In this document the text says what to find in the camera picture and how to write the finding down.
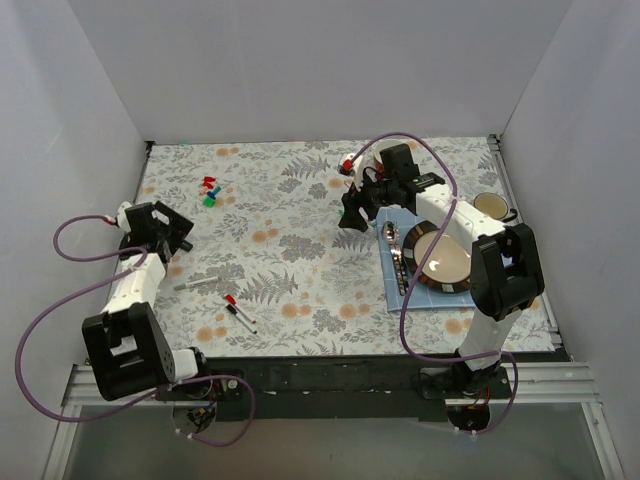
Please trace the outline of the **grey tip white marker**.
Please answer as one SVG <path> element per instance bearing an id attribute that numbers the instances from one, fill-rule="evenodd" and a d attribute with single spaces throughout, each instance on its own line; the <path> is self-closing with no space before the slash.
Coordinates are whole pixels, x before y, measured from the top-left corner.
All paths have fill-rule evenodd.
<path id="1" fill-rule="evenodd" d="M 197 279 L 197 280 L 192 280 L 192 281 L 188 281 L 188 282 L 176 285 L 174 287 L 174 290 L 175 291 L 182 291 L 182 290 L 187 290 L 187 289 L 193 289 L 193 288 L 200 287 L 202 285 L 215 283 L 218 280 L 219 280 L 219 278 L 217 276 L 208 277 L 208 278 L 201 278 L 201 279 Z"/>

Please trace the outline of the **long red eraser-cap marker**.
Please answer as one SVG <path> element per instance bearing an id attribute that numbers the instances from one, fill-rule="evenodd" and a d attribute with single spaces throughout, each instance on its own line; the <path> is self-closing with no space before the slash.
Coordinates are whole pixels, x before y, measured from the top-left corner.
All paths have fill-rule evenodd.
<path id="1" fill-rule="evenodd" d="M 225 299 L 235 308 L 235 310 L 241 315 L 243 316 L 248 322 L 252 323 L 252 324 L 256 324 L 256 321 L 254 319 L 252 319 L 245 310 L 243 310 L 239 304 L 237 303 L 236 299 L 231 295 L 231 294 L 226 294 L 225 295 Z"/>

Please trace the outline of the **black cap thin marker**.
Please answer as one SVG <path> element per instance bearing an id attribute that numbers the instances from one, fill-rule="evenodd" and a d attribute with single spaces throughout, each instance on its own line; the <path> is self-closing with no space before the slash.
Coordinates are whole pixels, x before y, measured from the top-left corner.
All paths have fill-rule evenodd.
<path id="1" fill-rule="evenodd" d="M 255 324 L 250 320 L 246 319 L 232 304 L 226 305 L 226 310 L 237 320 L 239 321 L 250 333 L 256 335 L 257 329 L 255 328 Z"/>

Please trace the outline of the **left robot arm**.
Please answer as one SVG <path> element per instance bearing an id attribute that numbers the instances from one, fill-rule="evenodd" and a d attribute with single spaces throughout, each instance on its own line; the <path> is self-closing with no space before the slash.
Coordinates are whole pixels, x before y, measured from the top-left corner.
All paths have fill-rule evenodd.
<path id="1" fill-rule="evenodd" d="M 213 386 L 205 357 L 195 347 L 173 350 L 156 319 L 154 304 L 174 254 L 190 251 L 193 222 L 160 201 L 121 205 L 115 225 L 124 231 L 119 265 L 124 276 L 82 335 L 102 397 L 114 401 L 178 383 L 193 400 Z"/>

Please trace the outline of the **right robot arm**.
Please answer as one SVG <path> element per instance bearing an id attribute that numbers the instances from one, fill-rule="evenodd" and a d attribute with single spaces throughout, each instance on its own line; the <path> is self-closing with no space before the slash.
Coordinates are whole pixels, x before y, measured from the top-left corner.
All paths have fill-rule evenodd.
<path id="1" fill-rule="evenodd" d="M 475 397 L 551 348 L 533 231 L 470 203 L 496 180 L 484 139 L 155 147 L 140 196 L 190 228 L 155 316 L 176 350 L 403 353 Z"/>

